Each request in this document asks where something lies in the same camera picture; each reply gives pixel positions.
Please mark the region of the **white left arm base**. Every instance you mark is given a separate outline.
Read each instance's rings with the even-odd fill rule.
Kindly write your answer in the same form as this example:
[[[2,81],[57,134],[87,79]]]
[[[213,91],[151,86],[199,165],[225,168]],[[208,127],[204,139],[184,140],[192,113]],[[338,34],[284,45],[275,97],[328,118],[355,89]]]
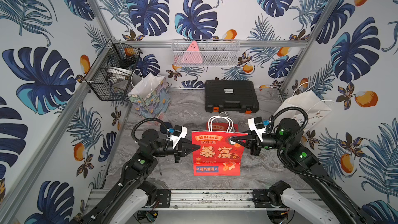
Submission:
[[[141,208],[156,205],[157,187],[147,181],[139,186],[117,210],[109,224],[126,224]]]

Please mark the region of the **red paper bag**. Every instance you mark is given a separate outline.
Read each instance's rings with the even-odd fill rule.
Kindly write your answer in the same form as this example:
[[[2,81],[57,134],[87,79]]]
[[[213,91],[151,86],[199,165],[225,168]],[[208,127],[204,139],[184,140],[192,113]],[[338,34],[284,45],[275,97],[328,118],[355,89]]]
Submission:
[[[238,132],[238,124],[234,123],[228,113],[219,113],[209,118],[207,123],[208,131]]]
[[[194,176],[240,176],[244,147],[230,143],[241,132],[192,131],[192,143],[201,145],[193,152]]]

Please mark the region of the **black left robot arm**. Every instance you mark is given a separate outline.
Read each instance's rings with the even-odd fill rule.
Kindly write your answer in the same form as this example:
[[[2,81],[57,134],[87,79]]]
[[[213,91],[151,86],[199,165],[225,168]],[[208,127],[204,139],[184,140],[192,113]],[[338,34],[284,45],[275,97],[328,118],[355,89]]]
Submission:
[[[144,131],[141,138],[137,138],[135,132],[146,122],[159,123],[166,130],[165,138],[160,138],[154,129]],[[131,137],[139,148],[123,165],[118,182],[91,211],[70,223],[125,224],[141,208],[156,206],[159,203],[157,188],[146,179],[158,165],[158,158],[173,156],[175,162],[179,162],[182,157],[201,148],[186,139],[186,135],[186,127],[175,125],[170,128],[158,118],[146,118],[137,123]]]

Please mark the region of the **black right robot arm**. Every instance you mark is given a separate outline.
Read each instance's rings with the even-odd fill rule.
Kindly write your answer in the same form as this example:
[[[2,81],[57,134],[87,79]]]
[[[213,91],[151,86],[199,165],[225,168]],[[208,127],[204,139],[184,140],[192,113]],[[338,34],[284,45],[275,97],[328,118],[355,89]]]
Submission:
[[[326,204],[324,209],[300,195],[292,186],[278,181],[257,204],[287,207],[313,224],[374,224],[375,219],[356,205],[332,179],[318,158],[304,145],[301,137],[309,121],[302,108],[291,106],[271,116],[268,121],[257,117],[248,120],[247,136],[230,138],[258,156],[263,149],[275,149],[280,162],[303,179]]]

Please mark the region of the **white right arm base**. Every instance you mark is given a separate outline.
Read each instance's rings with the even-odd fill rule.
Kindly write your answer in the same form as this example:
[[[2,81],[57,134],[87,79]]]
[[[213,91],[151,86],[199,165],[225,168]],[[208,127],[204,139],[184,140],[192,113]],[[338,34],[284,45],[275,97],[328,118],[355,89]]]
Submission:
[[[340,223],[334,214],[306,199],[282,180],[269,188],[268,200],[272,206],[283,205],[296,211],[313,224]]]

